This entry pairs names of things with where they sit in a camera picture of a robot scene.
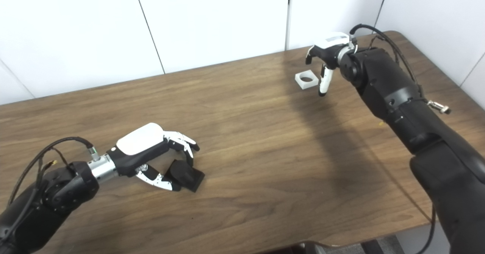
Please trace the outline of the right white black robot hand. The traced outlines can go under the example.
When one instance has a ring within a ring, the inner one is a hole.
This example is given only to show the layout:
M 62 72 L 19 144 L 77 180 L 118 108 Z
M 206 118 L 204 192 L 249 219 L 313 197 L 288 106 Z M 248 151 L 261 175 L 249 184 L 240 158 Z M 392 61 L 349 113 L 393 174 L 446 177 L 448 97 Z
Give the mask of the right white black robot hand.
M 305 56 L 306 65 L 310 65 L 313 58 L 323 61 L 319 82 L 321 97 L 325 97 L 328 93 L 334 70 L 340 67 L 343 56 L 355 53 L 357 49 L 358 45 L 355 40 L 345 33 L 329 33 L 308 49 Z

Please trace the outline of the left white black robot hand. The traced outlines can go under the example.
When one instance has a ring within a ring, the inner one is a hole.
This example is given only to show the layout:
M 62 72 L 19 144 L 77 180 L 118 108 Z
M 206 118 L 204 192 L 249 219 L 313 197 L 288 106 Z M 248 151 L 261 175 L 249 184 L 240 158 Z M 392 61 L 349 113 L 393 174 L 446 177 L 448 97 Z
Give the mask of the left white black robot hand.
M 175 159 L 165 173 L 149 162 L 170 150 L 182 152 L 184 160 Z M 107 169 L 118 176 L 133 177 L 162 190 L 178 192 L 186 188 L 196 192 L 205 175 L 194 168 L 197 142 L 177 131 L 165 131 L 157 123 L 148 123 L 120 138 L 107 151 Z

